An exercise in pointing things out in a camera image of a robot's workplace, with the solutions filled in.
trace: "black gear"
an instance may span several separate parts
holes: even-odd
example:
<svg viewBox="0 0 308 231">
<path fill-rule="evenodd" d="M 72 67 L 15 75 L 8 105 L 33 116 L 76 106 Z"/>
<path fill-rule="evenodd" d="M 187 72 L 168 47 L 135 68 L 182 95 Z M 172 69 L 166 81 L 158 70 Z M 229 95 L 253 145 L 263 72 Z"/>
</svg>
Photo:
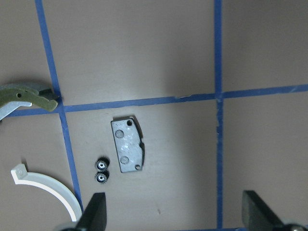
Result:
<svg viewBox="0 0 308 231">
<path fill-rule="evenodd" d="M 109 172 L 108 171 L 104 171 L 104 172 L 98 172 L 95 175 L 95 179 L 97 180 L 97 182 L 105 184 L 107 182 L 109 178 Z"/>
<path fill-rule="evenodd" d="M 95 162 L 95 167 L 100 171 L 106 171 L 109 166 L 109 160 L 106 157 L 99 158 Z"/>
</svg>

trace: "plastic gear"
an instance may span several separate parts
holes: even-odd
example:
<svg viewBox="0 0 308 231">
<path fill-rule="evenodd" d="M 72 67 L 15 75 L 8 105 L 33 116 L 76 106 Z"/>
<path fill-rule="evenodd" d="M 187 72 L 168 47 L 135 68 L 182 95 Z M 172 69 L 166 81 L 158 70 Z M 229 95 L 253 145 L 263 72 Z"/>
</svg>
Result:
<svg viewBox="0 0 308 231">
<path fill-rule="evenodd" d="M 95 162 L 95 167 L 98 169 L 98 170 L 106 170 L 108 168 L 108 165 L 105 161 L 103 160 L 98 160 Z"/>
<path fill-rule="evenodd" d="M 98 172 L 95 175 L 95 179 L 97 182 L 105 184 L 109 178 L 109 172 Z"/>
<path fill-rule="evenodd" d="M 95 168 L 99 171 L 106 171 L 109 166 L 109 159 L 107 157 L 101 157 L 95 162 Z"/>
</svg>

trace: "blue painter's tape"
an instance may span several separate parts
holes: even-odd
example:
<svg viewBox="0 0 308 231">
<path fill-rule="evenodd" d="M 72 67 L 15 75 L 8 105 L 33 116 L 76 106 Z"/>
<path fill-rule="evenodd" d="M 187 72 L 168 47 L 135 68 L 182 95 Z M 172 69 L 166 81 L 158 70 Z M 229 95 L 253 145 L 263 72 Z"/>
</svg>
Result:
<svg viewBox="0 0 308 231">
<path fill-rule="evenodd" d="M 215 98 L 217 101 L 217 228 L 223 225 L 223 94 L 222 94 L 222 1 L 214 2 Z"/>
<path fill-rule="evenodd" d="M 46 52 L 47 63 L 48 63 L 49 72 L 51 75 L 53 90 L 54 90 L 54 93 L 60 96 L 60 99 L 61 99 L 60 86 L 59 86 L 56 67 L 54 64 L 54 59 L 53 59 L 51 43 L 50 43 L 50 38 L 48 34 L 48 28 L 46 24 L 46 18 L 45 18 L 42 0 L 35 0 L 35 5 L 37 9 L 38 18 L 39 18 L 38 21 L 39 21 L 39 26 L 40 26 L 44 48 Z M 77 177 L 77 171 L 76 171 L 76 166 L 74 162 L 72 145 L 71 145 L 71 140 L 69 137 L 68 125 L 67 125 L 67 120 L 66 120 L 62 100 L 59 101 L 58 110 L 59 110 L 59 116 L 60 116 L 61 125 L 62 125 L 62 131 L 63 131 L 68 164 L 71 170 L 71 177 L 72 177 L 72 182 L 74 186 L 75 196 L 80 203 L 81 209 L 83 210 L 80 187 L 79 187 L 79 182 L 78 182 L 78 177 Z"/>
<path fill-rule="evenodd" d="M 155 104 L 166 104 L 166 103 L 183 103 L 183 102 L 194 102 L 203 100 L 213 100 L 215 95 L 212 94 L 197 94 L 188 97 L 162 97 L 162 98 L 151 98 L 151 99 L 141 99 L 141 100 L 126 100 L 126 101 L 115 101 L 115 102 L 105 102 L 105 103 L 89 103 L 80 105 L 64 106 L 65 112 L 80 112 L 89 110 L 99 110 L 106 108 L 119 108 L 127 106 L 145 106 L 145 105 L 155 105 Z"/>
<path fill-rule="evenodd" d="M 81 193 L 80 193 L 80 189 L 79 189 L 80 188 L 79 187 L 79 181 L 78 181 L 78 177 L 77 177 L 77 171 L 76 171 L 74 155 L 73 155 L 73 150 L 72 150 L 72 143 L 71 143 L 71 139 L 70 139 L 70 136 L 69 136 L 69 129 L 68 129 L 68 124 L 67 124 L 65 112 L 61 111 L 59 113 L 59 116 L 60 116 L 60 120 L 61 120 L 64 143 L 65 143 L 69 168 L 70 168 L 70 171 L 71 171 L 75 196 L 76 196 L 76 198 L 77 198 L 77 200 L 78 200 L 78 202 L 81 206 L 81 210 L 83 210 L 82 201 L 81 201 Z"/>
<path fill-rule="evenodd" d="M 229 99 L 229 98 L 241 98 L 249 96 L 288 94 L 288 93 L 305 92 L 305 91 L 308 91 L 308 84 L 275 87 L 275 88 L 227 91 L 223 93 L 223 97 L 225 99 Z"/>
</svg>

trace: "green lever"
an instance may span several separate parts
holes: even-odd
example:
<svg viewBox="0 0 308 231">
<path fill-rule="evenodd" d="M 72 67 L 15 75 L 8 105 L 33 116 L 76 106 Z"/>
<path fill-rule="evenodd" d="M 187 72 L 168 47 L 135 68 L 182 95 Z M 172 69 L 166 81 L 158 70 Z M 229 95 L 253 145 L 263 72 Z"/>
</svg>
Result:
<svg viewBox="0 0 308 231">
<path fill-rule="evenodd" d="M 26 82 L 0 86 L 0 108 L 9 102 L 31 102 L 47 111 L 53 111 L 58 102 L 57 95 L 43 84 Z"/>
</svg>

